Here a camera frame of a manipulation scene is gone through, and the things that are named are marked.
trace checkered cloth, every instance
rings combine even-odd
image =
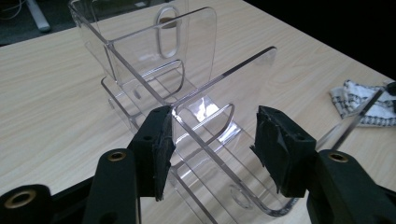
[[[378,90],[384,90],[381,97],[361,119],[360,126],[391,127],[396,126],[396,96],[391,96],[383,86],[364,86],[351,80],[344,82],[343,87],[330,91],[332,103],[341,118],[352,115],[352,112],[365,100],[370,99]]]

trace dark floor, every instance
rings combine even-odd
[[[246,1],[396,79],[396,1]]]
[[[69,0],[36,0],[51,31],[75,26],[67,8]],[[396,79],[396,4],[394,0],[257,1],[245,0],[319,41],[374,70]],[[0,17],[5,8],[19,0],[0,0]],[[26,5],[12,20],[0,20],[0,46],[46,35],[40,33]]]

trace dish towel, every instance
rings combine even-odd
[[[359,126],[392,127],[396,126],[396,96],[392,96],[383,86],[364,86],[351,80],[346,80],[343,87],[330,91],[332,103],[341,118],[351,116],[352,112],[365,100],[371,98],[378,90],[384,93],[361,119]]]

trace wooden table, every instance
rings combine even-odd
[[[190,10],[205,6],[218,15],[213,74],[276,46],[263,97],[317,139],[341,120],[331,88],[346,79],[368,85],[389,80],[245,2],[190,2]],[[1,194],[35,183],[57,193],[92,176],[103,153],[127,146],[133,135],[108,105],[102,77],[76,29],[0,48]],[[357,128],[341,150],[354,156],[377,184],[396,190],[395,134],[394,128]],[[142,200],[144,223],[164,217],[169,218],[163,223],[186,220],[165,209],[150,216],[156,206],[153,199]],[[304,200],[273,222],[309,223]]]

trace acrylic holder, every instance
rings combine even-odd
[[[276,193],[249,149],[258,106],[265,105],[261,84],[276,49],[264,49],[214,77],[212,8],[186,12],[187,4],[175,1],[109,17],[95,15],[97,5],[89,2],[71,1],[72,15],[84,45],[105,70],[102,86],[122,120],[134,133],[150,110],[172,107],[177,148],[168,184],[191,211],[203,223],[263,223],[287,214],[296,200]],[[144,27],[139,21],[144,11],[152,13],[153,25]],[[125,18],[131,18],[129,23],[137,18],[136,29],[141,30],[121,25],[119,32],[114,22]]]

